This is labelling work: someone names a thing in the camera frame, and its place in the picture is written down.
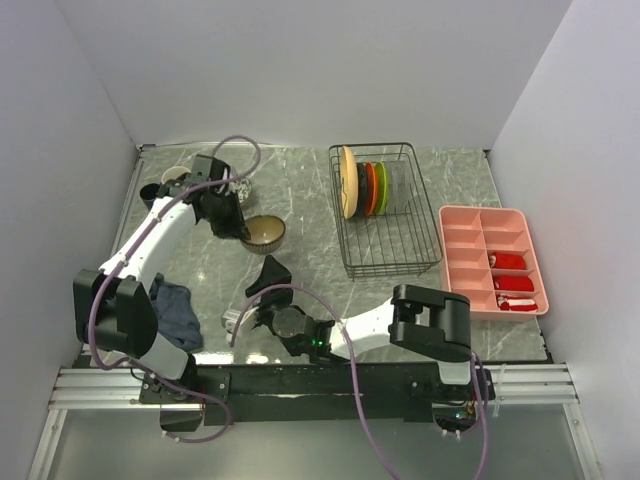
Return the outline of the pink patterned bowl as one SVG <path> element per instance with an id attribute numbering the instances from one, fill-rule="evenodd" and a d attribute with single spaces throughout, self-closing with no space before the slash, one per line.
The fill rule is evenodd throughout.
<path id="1" fill-rule="evenodd" d="M 252 183 L 244 178 L 238 182 L 233 182 L 233 189 L 242 208 L 249 205 L 252 193 Z"/>

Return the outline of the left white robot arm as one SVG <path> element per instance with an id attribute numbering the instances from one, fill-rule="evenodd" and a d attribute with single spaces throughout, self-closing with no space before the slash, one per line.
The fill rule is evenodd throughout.
<path id="1" fill-rule="evenodd" d="M 246 240 L 249 231 L 234 186 L 231 166 L 199 155 L 191 170 L 159 187 L 152 206 L 120 250 L 96 270 L 81 270 L 73 281 L 78 339 L 95 351 L 116 352 L 165 378 L 176 401 L 193 399 L 200 378 L 194 360 L 160 332 L 150 299 L 156 275 L 199 221 L 220 239 Z"/>

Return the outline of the orange mug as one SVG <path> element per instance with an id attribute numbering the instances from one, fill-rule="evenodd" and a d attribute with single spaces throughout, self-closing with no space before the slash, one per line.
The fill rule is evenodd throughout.
<path id="1" fill-rule="evenodd" d="M 186 179 L 186 176 L 191 173 L 191 170 L 183 165 L 172 166 L 167 169 L 161 176 L 161 185 L 165 185 L 172 182 L 181 183 Z"/>

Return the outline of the beige plate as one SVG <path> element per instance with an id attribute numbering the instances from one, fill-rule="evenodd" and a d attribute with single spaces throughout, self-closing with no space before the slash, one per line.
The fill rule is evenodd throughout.
<path id="1" fill-rule="evenodd" d="M 340 156 L 340 178 L 343 216 L 345 219 L 349 219 L 356 212 L 359 185 L 355 157 L 348 146 L 342 147 Z"/>

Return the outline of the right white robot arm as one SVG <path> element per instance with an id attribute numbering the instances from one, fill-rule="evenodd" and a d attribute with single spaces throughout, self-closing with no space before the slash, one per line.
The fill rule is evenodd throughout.
<path id="1" fill-rule="evenodd" d="M 255 326 L 266 326 L 292 357 L 317 365 L 338 365 L 386 345 L 436 363 L 440 391 L 460 398 L 473 385 L 471 301 L 453 292 L 397 285 L 381 305 L 346 319 L 316 320 L 293 303 L 292 274 L 269 255 L 245 290 L 255 306 Z"/>

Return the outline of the black plate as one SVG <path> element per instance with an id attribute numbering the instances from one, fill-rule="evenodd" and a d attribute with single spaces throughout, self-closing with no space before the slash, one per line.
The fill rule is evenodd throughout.
<path id="1" fill-rule="evenodd" d="M 357 174 L 358 174 L 358 199 L 357 199 L 357 207 L 356 207 L 356 216 L 364 217 L 366 215 L 366 206 L 367 206 L 367 193 L 368 193 L 368 177 L 366 172 L 366 167 L 363 163 L 357 163 Z"/>

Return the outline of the dark brown patterned bowl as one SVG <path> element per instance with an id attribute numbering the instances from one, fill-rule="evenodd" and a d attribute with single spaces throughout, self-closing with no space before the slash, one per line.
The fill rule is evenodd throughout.
<path id="1" fill-rule="evenodd" d="M 268 255 L 283 243 L 286 234 L 285 222 L 277 216 L 258 215 L 245 220 L 249 238 L 242 245 L 251 253 Z"/>

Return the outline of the dark blue mug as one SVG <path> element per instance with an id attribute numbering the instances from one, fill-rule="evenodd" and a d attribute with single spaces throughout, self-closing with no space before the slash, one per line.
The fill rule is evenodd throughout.
<path id="1" fill-rule="evenodd" d="M 149 183 L 139 190 L 139 198 L 148 211 L 152 209 L 159 189 L 160 185 L 158 183 Z"/>

